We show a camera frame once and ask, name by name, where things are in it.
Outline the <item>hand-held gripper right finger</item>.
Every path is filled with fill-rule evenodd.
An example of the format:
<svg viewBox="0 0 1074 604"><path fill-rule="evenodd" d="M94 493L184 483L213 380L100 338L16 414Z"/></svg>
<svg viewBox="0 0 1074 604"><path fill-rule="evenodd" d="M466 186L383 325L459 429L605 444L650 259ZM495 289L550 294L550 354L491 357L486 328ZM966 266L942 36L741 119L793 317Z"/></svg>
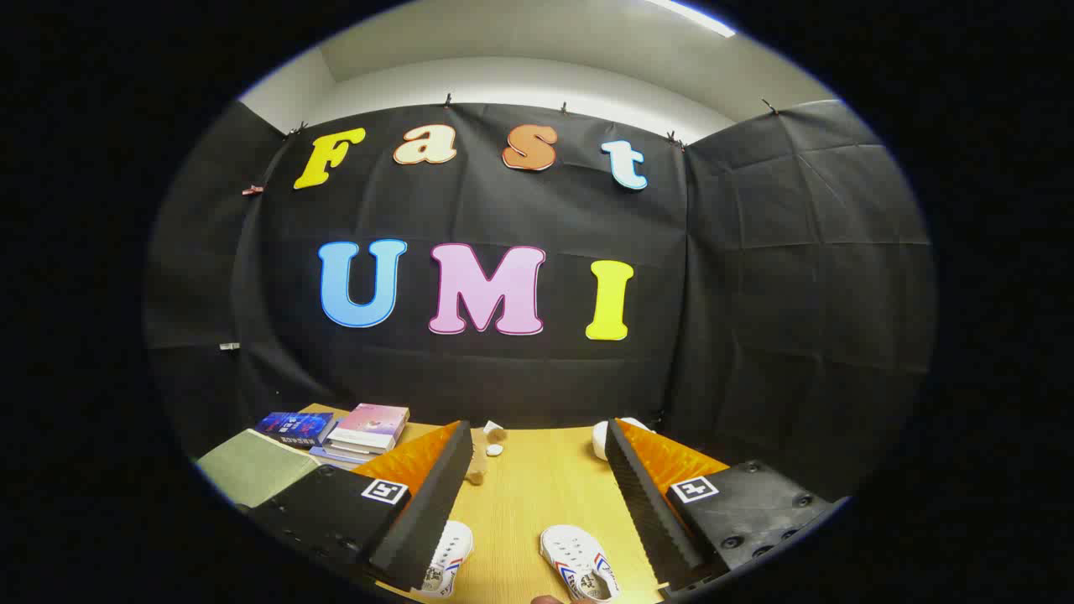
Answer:
<svg viewBox="0 0 1074 604"><path fill-rule="evenodd" d="M613 418L607 463L663 592L703 592L757 570L847 505L759 460L724 464Z"/></svg>

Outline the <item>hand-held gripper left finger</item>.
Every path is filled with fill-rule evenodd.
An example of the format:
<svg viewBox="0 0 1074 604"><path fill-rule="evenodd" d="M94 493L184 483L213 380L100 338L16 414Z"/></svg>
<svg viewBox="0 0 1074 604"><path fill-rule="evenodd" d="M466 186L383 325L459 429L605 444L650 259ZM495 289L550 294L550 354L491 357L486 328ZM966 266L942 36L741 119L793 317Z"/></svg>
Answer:
<svg viewBox="0 0 1074 604"><path fill-rule="evenodd" d="M471 452L471 425L454 421L353 470L315 468L247 516L348 580L409 591L425 581Z"/></svg>

